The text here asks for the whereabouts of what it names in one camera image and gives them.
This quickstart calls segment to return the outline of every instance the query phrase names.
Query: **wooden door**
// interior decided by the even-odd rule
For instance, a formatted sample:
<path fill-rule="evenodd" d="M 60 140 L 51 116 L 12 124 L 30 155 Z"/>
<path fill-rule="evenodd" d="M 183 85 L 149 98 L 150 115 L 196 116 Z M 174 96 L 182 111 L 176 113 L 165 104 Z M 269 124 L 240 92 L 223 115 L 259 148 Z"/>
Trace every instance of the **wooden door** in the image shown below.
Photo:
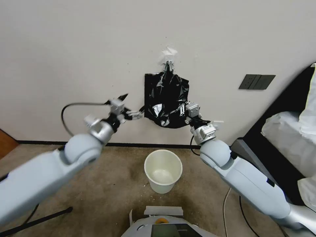
<path fill-rule="evenodd" d="M 0 130 L 0 159 L 19 145 L 16 140 Z"/>

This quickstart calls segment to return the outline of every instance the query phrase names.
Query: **wall switch panel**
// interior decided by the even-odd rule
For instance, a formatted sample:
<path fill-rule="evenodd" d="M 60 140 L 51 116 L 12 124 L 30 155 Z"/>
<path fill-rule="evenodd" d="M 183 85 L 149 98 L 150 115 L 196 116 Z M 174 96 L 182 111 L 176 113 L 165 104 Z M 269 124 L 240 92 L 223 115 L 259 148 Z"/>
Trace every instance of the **wall switch panel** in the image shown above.
<path fill-rule="evenodd" d="M 247 74 L 239 86 L 242 90 L 265 90 L 268 88 L 275 75 Z"/>
<path fill-rule="evenodd" d="M 255 79 L 257 75 L 253 75 L 253 74 L 247 74 L 243 80 L 243 82 L 240 84 L 239 89 L 243 89 L 246 90 L 250 87 L 251 83 L 253 82 L 253 80 Z"/>

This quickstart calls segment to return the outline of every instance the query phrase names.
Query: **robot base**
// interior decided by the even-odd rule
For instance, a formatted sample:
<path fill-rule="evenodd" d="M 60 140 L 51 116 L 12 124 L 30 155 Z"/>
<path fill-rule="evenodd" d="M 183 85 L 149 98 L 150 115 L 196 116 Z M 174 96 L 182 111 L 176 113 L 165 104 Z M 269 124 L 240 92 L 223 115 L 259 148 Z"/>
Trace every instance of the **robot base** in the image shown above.
<path fill-rule="evenodd" d="M 121 237 L 162 237 L 162 236 L 216 237 L 197 225 L 173 216 L 150 216 L 134 222 Z"/>

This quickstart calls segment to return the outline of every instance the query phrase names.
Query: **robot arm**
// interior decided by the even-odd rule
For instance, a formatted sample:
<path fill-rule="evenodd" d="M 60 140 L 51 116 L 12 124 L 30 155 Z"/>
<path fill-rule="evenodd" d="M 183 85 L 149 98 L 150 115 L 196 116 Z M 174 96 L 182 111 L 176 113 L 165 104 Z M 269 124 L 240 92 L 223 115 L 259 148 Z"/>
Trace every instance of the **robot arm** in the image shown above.
<path fill-rule="evenodd" d="M 260 170 L 245 159 L 231 155 L 229 146 L 215 139 L 216 128 L 201 119 L 196 103 L 186 106 L 186 115 L 200 158 L 258 211 L 277 223 L 293 228 L 307 228 L 316 235 L 316 213 L 305 206 L 288 203 L 283 191 Z"/>
<path fill-rule="evenodd" d="M 73 136 L 60 149 L 29 160 L 0 179 L 0 226 L 23 215 L 55 193 L 78 171 L 97 160 L 104 145 L 125 119 L 141 114 L 124 107 L 123 99 L 109 100 L 111 112 L 107 119 L 86 117 L 89 134 Z"/>

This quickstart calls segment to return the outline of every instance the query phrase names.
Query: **beige carpet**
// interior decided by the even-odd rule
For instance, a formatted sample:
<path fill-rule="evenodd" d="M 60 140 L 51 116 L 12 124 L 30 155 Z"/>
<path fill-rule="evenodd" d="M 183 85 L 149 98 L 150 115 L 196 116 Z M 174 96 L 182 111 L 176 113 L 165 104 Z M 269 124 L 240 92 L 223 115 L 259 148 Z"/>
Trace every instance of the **beige carpet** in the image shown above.
<path fill-rule="evenodd" d="M 20 145 L 0 160 L 0 176 L 32 157 L 53 150 L 52 145 Z M 167 194 L 153 192 L 144 173 L 146 156 L 156 149 L 105 147 L 98 161 L 78 173 L 54 196 L 40 203 L 32 220 L 73 206 L 72 213 L 15 234 L 18 236 L 120 236 L 133 219 L 143 217 L 146 205 L 182 206 L 184 218 L 218 236 L 225 236 L 222 205 L 228 186 L 188 149 L 170 149 L 183 164 L 183 174 Z M 283 236 L 267 216 L 243 201 L 245 215 L 261 236 Z M 1 227 L 21 224 L 29 213 Z M 229 236 L 255 236 L 239 209 L 238 195 L 231 192 L 226 203 Z"/>

